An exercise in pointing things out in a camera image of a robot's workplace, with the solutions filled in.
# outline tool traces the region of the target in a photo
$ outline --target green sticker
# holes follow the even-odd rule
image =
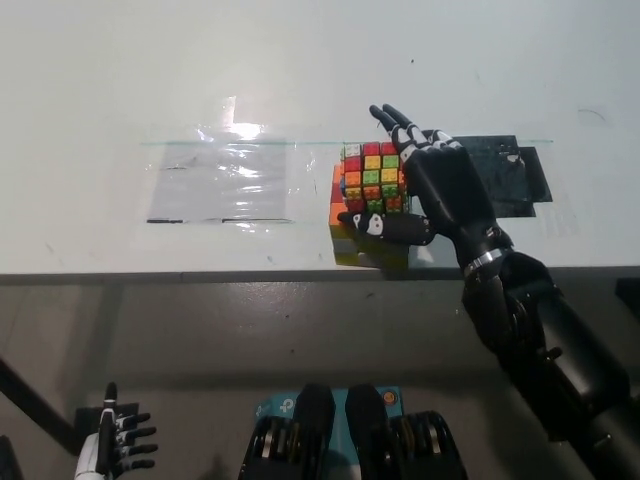
[[[398,168],[400,159],[397,155],[385,155],[382,157],[382,168]]]
[[[398,186],[397,185],[383,185],[382,186],[382,196],[384,198],[391,198],[398,196]]]
[[[369,200],[367,209],[371,213],[382,213],[382,200]]]
[[[362,172],[363,185],[378,185],[380,183],[380,171],[365,170]]]

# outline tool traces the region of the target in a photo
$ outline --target white robotic hand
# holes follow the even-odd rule
[[[151,418],[148,413],[117,416],[115,413],[118,390],[114,383],[107,386],[98,433],[89,435],[84,442],[75,480],[114,480],[124,472],[152,468],[153,460],[131,460],[129,457],[155,452],[157,445],[135,445],[136,439],[156,433],[155,427],[138,428],[138,424]]]

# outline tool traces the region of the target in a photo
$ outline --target colorful cube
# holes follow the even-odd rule
[[[364,166],[365,156],[364,154],[360,155],[361,166]],[[358,235],[352,227],[345,226],[338,220],[338,215],[347,211],[353,213],[370,211],[380,215],[384,215],[385,212],[397,211],[396,197],[382,197],[383,188],[386,195],[391,195],[396,185],[385,184],[381,186],[379,183],[380,170],[376,169],[373,171],[377,174],[377,177],[372,180],[378,180],[378,182],[373,185],[363,186],[362,180],[365,171],[345,172],[344,161],[340,162],[340,165],[336,165],[333,170],[329,230],[331,232],[335,262],[338,265],[355,267],[406,269],[409,258],[408,247],[389,244],[372,239],[367,235]],[[358,185],[349,186],[347,183],[358,183]],[[405,202],[404,205],[408,205],[406,195],[402,195],[401,198]]]
[[[365,170],[362,172],[363,185],[378,185],[380,183],[379,170]]]
[[[347,187],[359,187],[360,172],[344,172],[344,184]]]
[[[385,155],[382,157],[382,168],[398,168],[400,166],[400,157],[397,155]]]
[[[398,195],[400,195],[400,189],[397,184],[382,186],[382,196],[384,198],[397,197]]]
[[[349,143],[344,146],[344,158],[359,157],[360,156],[360,144]]]
[[[367,202],[367,209],[371,213],[384,213],[383,207],[382,200],[369,200]]]
[[[398,170],[395,168],[383,168],[382,183],[398,183]]]
[[[362,147],[362,153],[365,157],[369,155],[380,155],[380,144],[378,142],[365,143]]]
[[[364,212],[364,200],[347,200],[347,210],[349,210],[350,212]]]
[[[381,145],[382,155],[397,155],[396,147],[391,142],[384,142]]]
[[[362,160],[360,157],[348,157],[343,162],[345,172],[359,172],[362,170]]]
[[[360,188],[347,188],[344,196],[347,200],[360,200],[362,198],[362,190]]]
[[[364,198],[366,200],[379,200],[380,199],[380,187],[364,187]]]
[[[380,155],[364,157],[365,170],[380,170]]]

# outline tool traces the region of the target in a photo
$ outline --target orange block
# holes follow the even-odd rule
[[[340,185],[334,183],[331,186],[331,203],[340,203],[342,202],[342,192],[340,191]]]
[[[344,203],[332,203],[331,211],[329,213],[329,225],[336,226],[342,225],[338,220],[338,214],[347,211],[347,206]]]
[[[344,172],[341,171],[341,168],[342,164],[333,167],[333,183],[337,183],[338,185],[340,185],[340,177],[344,174]]]

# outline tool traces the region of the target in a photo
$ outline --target white table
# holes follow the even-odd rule
[[[353,272],[333,261],[330,172],[337,143],[384,138],[367,111],[383,102],[424,128],[535,145],[554,202],[501,220],[516,247],[636,272],[639,14],[630,0],[3,2],[0,278]],[[228,97],[234,122],[324,145],[308,220],[146,224],[159,132],[216,122]],[[414,253],[456,274],[446,241]]]

